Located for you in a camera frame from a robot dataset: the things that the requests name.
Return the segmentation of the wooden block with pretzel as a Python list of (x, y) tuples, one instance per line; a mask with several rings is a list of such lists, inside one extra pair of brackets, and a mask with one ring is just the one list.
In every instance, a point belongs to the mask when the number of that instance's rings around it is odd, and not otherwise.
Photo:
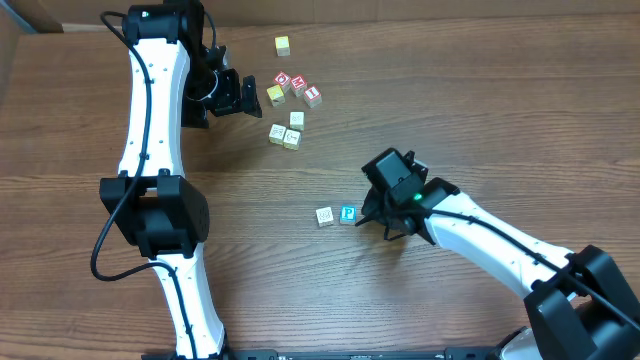
[(319, 208), (316, 210), (316, 218), (320, 227), (334, 224), (334, 216), (331, 207)]

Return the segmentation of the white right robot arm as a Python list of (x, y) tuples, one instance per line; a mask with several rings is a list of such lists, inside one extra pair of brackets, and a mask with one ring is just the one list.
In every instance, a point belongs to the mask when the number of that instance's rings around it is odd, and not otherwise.
[(397, 237), (418, 235), (492, 275), (524, 303), (529, 323), (490, 359), (633, 359), (639, 354), (639, 300), (613, 258), (536, 239), (435, 177), (412, 151), (389, 148), (362, 168), (371, 183), (362, 208)]

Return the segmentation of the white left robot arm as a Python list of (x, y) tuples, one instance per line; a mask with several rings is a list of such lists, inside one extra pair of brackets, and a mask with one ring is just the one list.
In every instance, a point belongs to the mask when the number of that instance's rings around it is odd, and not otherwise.
[(153, 269), (175, 328), (172, 359), (230, 359), (204, 265), (210, 230), (206, 197), (186, 178), (181, 131), (208, 117), (261, 117), (252, 76), (228, 65), (227, 49), (205, 45), (213, 21), (197, 0), (134, 5), (117, 38), (128, 48), (132, 91), (125, 149), (114, 178), (100, 181), (109, 213), (90, 259), (112, 282)]

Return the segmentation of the wooden block blue letter P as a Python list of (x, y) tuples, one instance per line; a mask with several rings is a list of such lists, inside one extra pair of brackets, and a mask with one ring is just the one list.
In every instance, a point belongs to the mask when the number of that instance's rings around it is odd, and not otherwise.
[(357, 222), (357, 208), (355, 206), (343, 205), (340, 209), (339, 220), (341, 224), (355, 225)]

